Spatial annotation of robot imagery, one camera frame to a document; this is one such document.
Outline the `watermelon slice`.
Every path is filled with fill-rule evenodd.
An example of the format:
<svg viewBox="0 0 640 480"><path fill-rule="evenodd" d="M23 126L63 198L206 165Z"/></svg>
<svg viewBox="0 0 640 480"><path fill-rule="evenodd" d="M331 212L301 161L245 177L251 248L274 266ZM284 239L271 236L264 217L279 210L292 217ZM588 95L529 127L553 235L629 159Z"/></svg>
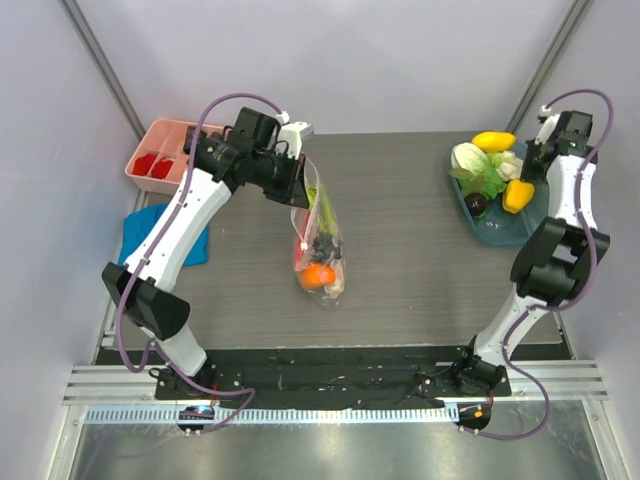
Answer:
<svg viewBox="0 0 640 480"><path fill-rule="evenodd" d="M308 242L300 239L294 240L293 266L295 272L302 272L310 266L312 253L312 246Z"/></svg>

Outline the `green celery stalk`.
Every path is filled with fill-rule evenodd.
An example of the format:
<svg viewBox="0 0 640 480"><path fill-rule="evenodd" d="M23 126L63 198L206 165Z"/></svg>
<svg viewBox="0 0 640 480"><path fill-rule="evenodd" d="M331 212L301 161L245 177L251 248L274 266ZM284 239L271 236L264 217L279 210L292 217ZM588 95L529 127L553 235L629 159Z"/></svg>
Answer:
<svg viewBox="0 0 640 480"><path fill-rule="evenodd" d="M324 185L309 186L306 188L306 192L310 203L309 212L312 224L319 232L337 236L339 230L337 216Z"/></svg>

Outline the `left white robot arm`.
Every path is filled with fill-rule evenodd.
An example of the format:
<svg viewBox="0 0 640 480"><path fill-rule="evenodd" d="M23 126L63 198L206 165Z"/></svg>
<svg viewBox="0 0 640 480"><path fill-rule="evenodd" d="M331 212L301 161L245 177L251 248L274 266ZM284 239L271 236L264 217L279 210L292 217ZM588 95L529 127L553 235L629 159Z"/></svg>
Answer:
<svg viewBox="0 0 640 480"><path fill-rule="evenodd" d="M211 392L213 370L187 321L191 307L172 292L184 261L213 216L245 185L274 202L306 208L303 142L308 122L244 107L234 125L203 135L195 127L187 170L149 235L124 264L108 263L102 280L117 306L149 338L190 398Z"/></svg>

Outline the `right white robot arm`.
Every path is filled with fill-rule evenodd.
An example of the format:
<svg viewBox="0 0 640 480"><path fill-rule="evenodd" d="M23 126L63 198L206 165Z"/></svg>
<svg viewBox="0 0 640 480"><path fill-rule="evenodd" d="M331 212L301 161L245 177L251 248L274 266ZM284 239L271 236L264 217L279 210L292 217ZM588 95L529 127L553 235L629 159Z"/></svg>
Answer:
<svg viewBox="0 0 640 480"><path fill-rule="evenodd" d="M527 141L521 181L543 185L547 215L518 252L512 292L494 320L452 366L451 384L464 396L488 395L506 382L515 347L544 315L586 293L610 246L597 229L591 184L597 149L589 144L593 117L544 108L538 135Z"/></svg>

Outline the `clear zip top bag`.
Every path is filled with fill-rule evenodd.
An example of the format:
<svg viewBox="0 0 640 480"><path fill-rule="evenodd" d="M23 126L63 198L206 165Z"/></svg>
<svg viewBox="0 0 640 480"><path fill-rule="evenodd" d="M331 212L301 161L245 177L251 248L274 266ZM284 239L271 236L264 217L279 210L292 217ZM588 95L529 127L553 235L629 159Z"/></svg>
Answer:
<svg viewBox="0 0 640 480"><path fill-rule="evenodd" d="M345 289L344 239L324 180L309 158L303 186L309 206L291 209L293 270L300 287L331 309L339 305Z"/></svg>

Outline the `dark grape bunch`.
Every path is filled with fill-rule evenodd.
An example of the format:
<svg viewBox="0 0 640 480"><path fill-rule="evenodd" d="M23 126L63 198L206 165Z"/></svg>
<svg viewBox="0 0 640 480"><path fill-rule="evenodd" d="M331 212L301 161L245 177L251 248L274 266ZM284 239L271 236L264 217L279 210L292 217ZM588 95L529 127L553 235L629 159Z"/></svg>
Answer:
<svg viewBox="0 0 640 480"><path fill-rule="evenodd" d="M324 265L342 259L342 241L329 232L320 232L313 240L311 260Z"/></svg>

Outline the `orange tangerine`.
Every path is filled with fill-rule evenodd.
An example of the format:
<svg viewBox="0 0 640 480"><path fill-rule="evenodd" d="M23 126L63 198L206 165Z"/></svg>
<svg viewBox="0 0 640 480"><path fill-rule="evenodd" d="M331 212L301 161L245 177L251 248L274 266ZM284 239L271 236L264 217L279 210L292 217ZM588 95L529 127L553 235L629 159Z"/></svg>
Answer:
<svg viewBox="0 0 640 480"><path fill-rule="evenodd" d="M336 273L329 265L313 263L298 273L298 280L303 288L314 290L334 284Z"/></svg>

